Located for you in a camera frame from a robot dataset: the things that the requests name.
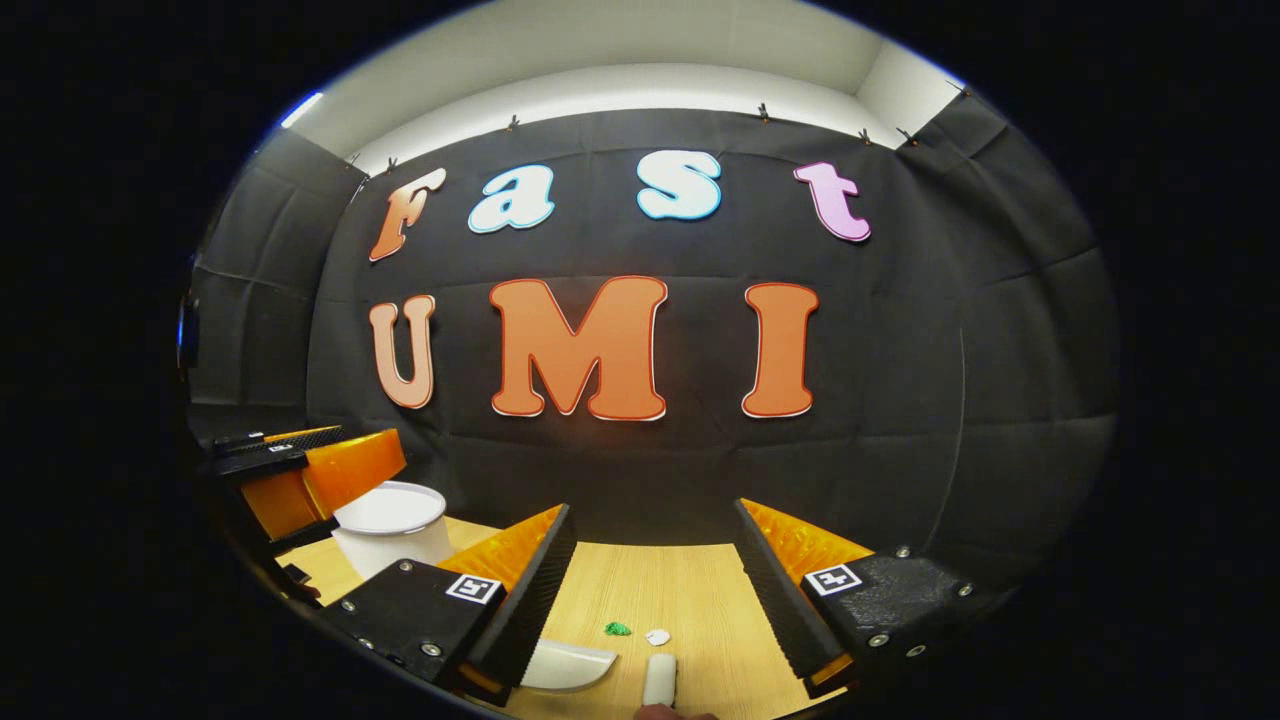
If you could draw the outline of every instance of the white cup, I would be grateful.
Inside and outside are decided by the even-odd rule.
[[[333,515],[338,547],[366,580],[402,557],[435,565],[453,555],[444,496],[431,488],[387,480]]]

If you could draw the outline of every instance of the white eraser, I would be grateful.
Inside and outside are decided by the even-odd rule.
[[[640,705],[666,705],[676,702],[676,656],[650,655],[649,671],[644,678],[644,697]]]

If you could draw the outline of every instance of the wooden table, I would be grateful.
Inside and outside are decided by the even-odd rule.
[[[449,541],[463,550],[498,530],[445,518]],[[311,575],[329,605],[361,579],[333,538],[279,559]],[[630,635],[607,635],[625,624]],[[653,647],[645,633],[671,641]],[[543,637],[618,653],[594,685],[572,693],[516,688],[507,715],[543,719],[630,720],[640,706],[650,655],[676,656],[676,708],[719,720],[764,720],[815,705],[792,675],[732,544],[648,547],[580,542],[552,606]],[[822,700],[828,700],[832,693]]]

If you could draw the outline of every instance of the white cylinder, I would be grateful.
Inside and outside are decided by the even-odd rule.
[[[435,565],[453,555],[444,507],[431,488],[387,480],[334,511],[333,537],[365,580],[404,557]]]

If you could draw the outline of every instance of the orange letter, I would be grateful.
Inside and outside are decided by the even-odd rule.
[[[378,363],[378,380],[383,392],[401,407],[419,409],[431,401],[435,379],[431,375],[431,336],[426,319],[435,313],[435,299],[419,295],[404,301],[408,318],[408,342],[413,348],[413,382],[401,377],[396,369],[396,305],[383,302],[369,310],[369,324],[374,327],[374,359]]]
[[[746,290],[746,304],[759,319],[755,387],[742,398],[753,418],[791,418],[813,407],[804,387],[804,348],[809,313],[818,293],[788,283],[760,283]]]
[[[404,246],[404,228],[413,227],[419,215],[422,214],[422,206],[426,205],[426,191],[439,190],[443,183],[444,168],[438,168],[402,186],[387,199],[390,208],[387,209],[383,232],[378,236],[374,249],[369,251],[370,263],[376,263]]]
[[[534,392],[534,370],[562,415],[577,407],[586,380],[600,365],[600,389],[586,409],[602,420],[657,420],[667,401],[653,384],[653,323],[667,286],[654,278],[612,278],[600,287],[577,332],[543,281],[511,281],[489,292],[502,311],[502,389],[493,409],[532,418],[545,402]]]

